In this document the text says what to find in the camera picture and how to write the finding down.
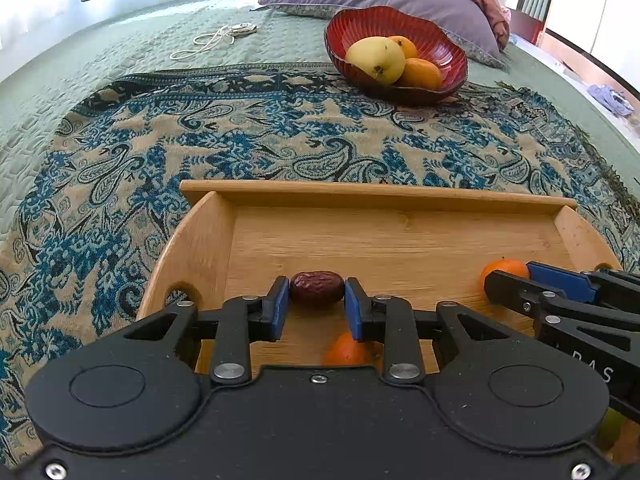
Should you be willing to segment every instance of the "wooden tray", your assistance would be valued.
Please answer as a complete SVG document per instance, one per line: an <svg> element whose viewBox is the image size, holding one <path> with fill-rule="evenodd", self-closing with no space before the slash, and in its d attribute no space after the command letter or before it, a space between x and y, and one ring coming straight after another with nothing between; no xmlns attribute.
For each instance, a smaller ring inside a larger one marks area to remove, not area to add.
<svg viewBox="0 0 640 480"><path fill-rule="evenodd" d="M574 200L437 187L257 180L183 180L193 206L164 248L138 318L160 310L180 288L199 308L265 294L273 279L300 270L355 276L369 294L406 298L433 310L456 300L518 330L528 318L488 305L478 276L501 257L574 270L620 265L574 211ZM347 330L342 303L291 305L279 343L252 344L252 365L318 365ZM429 342L428 372L437 371ZM198 370L207 369L203 345Z"/></svg>

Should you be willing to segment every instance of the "mattress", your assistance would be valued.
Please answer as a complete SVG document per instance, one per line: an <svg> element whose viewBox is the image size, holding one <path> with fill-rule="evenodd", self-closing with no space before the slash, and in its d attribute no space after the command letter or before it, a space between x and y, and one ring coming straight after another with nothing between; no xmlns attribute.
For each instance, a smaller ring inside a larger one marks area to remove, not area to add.
<svg viewBox="0 0 640 480"><path fill-rule="evenodd" d="M328 62L322 34L326 22L275 10L237 9L238 0L199 0L146 10L75 34L47 50L0 83L0 242L18 204L30 191L60 119L91 92L125 74L259 62ZM169 54L192 48L192 39L222 25L252 22L258 33L221 43L186 61ZM631 191L640 162L633 149L577 90L558 74L513 45L508 72L469 63L469 79L494 85L504 81L547 97L613 164Z"/></svg>

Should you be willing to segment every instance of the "scalloped bowl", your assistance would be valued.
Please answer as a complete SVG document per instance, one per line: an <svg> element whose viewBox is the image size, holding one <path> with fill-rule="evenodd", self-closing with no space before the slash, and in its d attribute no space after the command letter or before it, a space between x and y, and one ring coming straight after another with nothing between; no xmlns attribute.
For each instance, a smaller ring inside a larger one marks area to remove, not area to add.
<svg viewBox="0 0 640 480"><path fill-rule="evenodd" d="M415 43L418 57L436 64L444 80L437 91L383 85L344 56L356 41L369 36L404 36ZM391 7L368 7L338 12L324 30L324 46L344 78L365 94L406 105L427 105L449 97L466 81L466 55L435 23L409 16Z"/></svg>

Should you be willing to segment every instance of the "blue gripper pad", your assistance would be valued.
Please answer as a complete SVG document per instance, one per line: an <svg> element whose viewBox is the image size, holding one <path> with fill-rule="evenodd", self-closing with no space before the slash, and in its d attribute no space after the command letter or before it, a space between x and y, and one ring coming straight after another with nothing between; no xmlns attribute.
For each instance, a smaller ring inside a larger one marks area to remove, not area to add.
<svg viewBox="0 0 640 480"><path fill-rule="evenodd" d="M276 296L273 307L273 321L271 321L271 338L279 340L282 337L282 329L287 319L289 309L289 279L287 278Z"/></svg>
<svg viewBox="0 0 640 480"><path fill-rule="evenodd" d="M595 298L596 291L591 288L591 282L584 274L537 262L529 262L527 268L534 282L564 290L568 300L591 303Z"/></svg>
<svg viewBox="0 0 640 480"><path fill-rule="evenodd" d="M362 316L360 315L360 305L349 282L344 282L344 311L349 322L351 336L357 340L362 340Z"/></svg>

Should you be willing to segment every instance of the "wrinkled dark red fruit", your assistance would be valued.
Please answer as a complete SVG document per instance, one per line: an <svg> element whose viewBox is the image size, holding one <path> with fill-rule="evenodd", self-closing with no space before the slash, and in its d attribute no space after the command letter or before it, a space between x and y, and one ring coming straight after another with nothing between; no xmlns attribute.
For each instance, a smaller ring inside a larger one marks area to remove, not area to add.
<svg viewBox="0 0 640 480"><path fill-rule="evenodd" d="M300 303L331 304L343 296L344 281L340 274L330 270L299 272L289 284L289 297Z"/></svg>

